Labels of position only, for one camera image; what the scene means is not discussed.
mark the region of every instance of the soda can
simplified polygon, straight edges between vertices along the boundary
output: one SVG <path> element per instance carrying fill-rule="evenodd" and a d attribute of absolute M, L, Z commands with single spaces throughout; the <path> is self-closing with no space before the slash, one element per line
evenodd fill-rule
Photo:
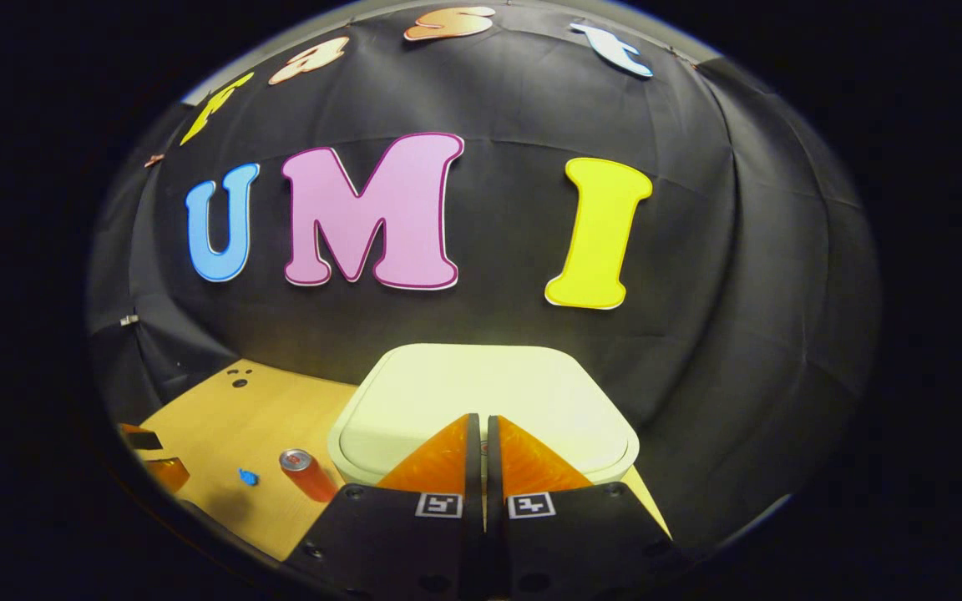
<path fill-rule="evenodd" d="M 337 486 L 325 474 L 324 469 L 309 452 L 302 449 L 287 449 L 280 457 L 281 471 L 299 487 L 309 498 L 319 503 L 332 501 L 337 495 Z"/>

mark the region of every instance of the white container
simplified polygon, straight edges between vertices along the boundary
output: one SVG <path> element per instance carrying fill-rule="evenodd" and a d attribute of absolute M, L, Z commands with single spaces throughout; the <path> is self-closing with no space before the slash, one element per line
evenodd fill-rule
<path fill-rule="evenodd" d="M 489 415 L 503 415 L 594 484 L 622 479 L 637 459 L 636 432 L 600 386 L 573 357 L 542 346 L 390 350 L 329 431 L 329 454 L 344 480 L 373 486 L 467 413 L 480 417 L 482 441 Z"/>

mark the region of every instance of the foam letter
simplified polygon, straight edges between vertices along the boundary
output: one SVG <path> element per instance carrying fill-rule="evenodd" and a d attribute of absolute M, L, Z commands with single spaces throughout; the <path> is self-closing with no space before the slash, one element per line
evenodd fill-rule
<path fill-rule="evenodd" d="M 217 186 L 203 182 L 188 193 L 188 250 L 191 264 L 203 279 L 229 281 L 244 270 L 251 250 L 251 182 L 259 176 L 255 163 L 241 164 L 225 175 L 229 194 L 229 244 L 214 252 L 210 247 L 210 197 Z"/>
<path fill-rule="evenodd" d="M 566 175 L 577 186 L 577 217 L 564 269 L 544 297 L 553 305 L 614 309 L 625 300 L 618 276 L 637 203 L 652 195 L 651 179 L 603 159 L 569 160 Z"/>
<path fill-rule="evenodd" d="M 419 39 L 459 38 L 474 35 L 492 27 L 491 17 L 496 14 L 492 8 L 440 8 L 439 11 L 425 13 L 415 23 L 416 27 L 403 32 L 408 42 Z"/>
<path fill-rule="evenodd" d="M 343 49 L 344 46 L 347 46 L 348 41 L 350 41 L 350 38 L 344 35 L 342 38 L 329 39 L 328 42 L 321 42 L 317 46 L 301 51 L 296 56 L 289 58 L 284 68 L 274 73 L 274 76 L 270 78 L 270 85 L 279 84 L 281 81 L 299 75 L 299 73 L 309 73 L 316 68 L 323 68 L 323 66 L 332 63 L 332 61 L 343 56 Z"/>
<path fill-rule="evenodd" d="M 612 64 L 620 66 L 620 68 L 624 68 L 626 71 L 641 77 L 652 76 L 652 69 L 634 61 L 633 58 L 630 57 L 631 53 L 639 54 L 637 49 L 626 44 L 626 42 L 622 42 L 621 39 L 615 38 L 615 35 L 610 31 L 604 31 L 602 29 L 596 29 L 595 27 L 589 27 L 587 24 L 578 23 L 571 23 L 570 28 L 574 31 L 581 31 L 581 33 L 589 39 L 589 44 L 592 45 L 592 49 L 601 57 L 607 58 Z"/>
<path fill-rule="evenodd" d="M 340 273 L 358 281 L 377 228 L 385 227 L 385 254 L 374 277 L 392 288 L 439 290 L 458 281 L 458 267 L 443 246 L 443 190 L 451 161 L 463 152 L 453 134 L 411 134 L 392 142 L 362 194 L 336 151 L 309 149 L 281 169 L 291 180 L 291 262 L 294 285 L 323 285 L 332 268 L 318 254 L 321 231 Z"/>
<path fill-rule="evenodd" d="M 195 122 L 192 123 L 191 129 L 188 129 L 188 133 L 184 134 L 184 138 L 180 140 L 180 145 L 183 147 L 184 142 L 191 140 L 195 134 L 202 132 L 203 127 L 206 126 L 206 118 L 209 118 L 210 115 L 216 113 L 216 111 L 221 108 L 222 105 L 224 105 L 225 101 L 229 99 L 229 96 L 232 95 L 232 91 L 236 88 L 239 88 L 244 83 L 247 83 L 247 80 L 251 79 L 252 75 L 255 75 L 255 72 L 252 71 L 244 77 L 240 77 L 240 79 L 230 83 L 229 87 L 225 88 L 225 90 L 221 90 L 217 94 L 210 96 L 210 100 L 207 100 L 206 106 L 203 107 L 202 113 L 199 113 L 199 117 L 195 118 Z"/>

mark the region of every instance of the wooden surface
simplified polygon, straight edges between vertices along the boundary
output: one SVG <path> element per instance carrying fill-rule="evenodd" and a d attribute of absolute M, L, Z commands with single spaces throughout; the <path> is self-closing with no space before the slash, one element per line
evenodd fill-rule
<path fill-rule="evenodd" d="M 237 380 L 247 384 L 234 387 Z M 158 435 L 163 449 L 137 454 L 141 459 L 180 457 L 191 477 L 176 497 L 195 503 L 236 536 L 283 560 L 325 503 L 299 491 L 280 471 L 278 457 L 284 449 L 304 449 L 342 486 L 328 456 L 327 437 L 355 388 L 240 359 L 141 423 Z M 240 479 L 240 468 L 259 475 L 257 486 Z M 637 469 L 631 467 L 622 482 L 669 533 Z"/>

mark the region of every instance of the black fabric backdrop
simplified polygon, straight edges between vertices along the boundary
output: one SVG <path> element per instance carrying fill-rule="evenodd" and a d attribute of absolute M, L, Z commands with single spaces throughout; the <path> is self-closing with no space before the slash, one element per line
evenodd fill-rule
<path fill-rule="evenodd" d="M 427 11 L 412 8 L 301 43 L 257 65 L 184 147 L 203 105 L 171 111 L 158 149 L 124 168 L 97 236 L 89 330 L 119 327 L 129 312 L 140 321 L 129 326 L 129 366 L 115 364 L 106 336 L 93 338 L 110 357 L 96 372 L 150 381 L 126 395 L 107 377 L 104 395 L 134 417 L 240 356 L 357 384 L 385 351 L 411 342 L 550 346 L 575 357 L 637 430 L 637 467 L 675 540 L 714 547 L 797 491 L 854 411 L 881 309 L 863 211 L 810 127 L 729 62 L 697 71 L 615 30 L 652 68 L 642 80 L 572 32 L 576 17 L 493 7 L 494 26 L 468 38 L 405 42 Z M 295 53 L 344 34 L 351 42 L 337 61 L 266 85 Z M 446 194 L 458 284 L 379 285 L 381 235 L 356 284 L 336 270 L 316 288 L 289 284 L 283 160 L 331 145 L 360 184 L 391 141 L 417 132 L 466 140 Z M 165 160 L 142 167 L 161 149 Z M 653 179 L 614 311 L 543 296 L 565 261 L 577 190 L 564 166 L 578 156 Z M 211 284 L 188 258 L 184 197 L 252 161 L 262 171 L 251 255 L 240 276 Z M 218 247 L 224 190 L 210 221 Z"/>

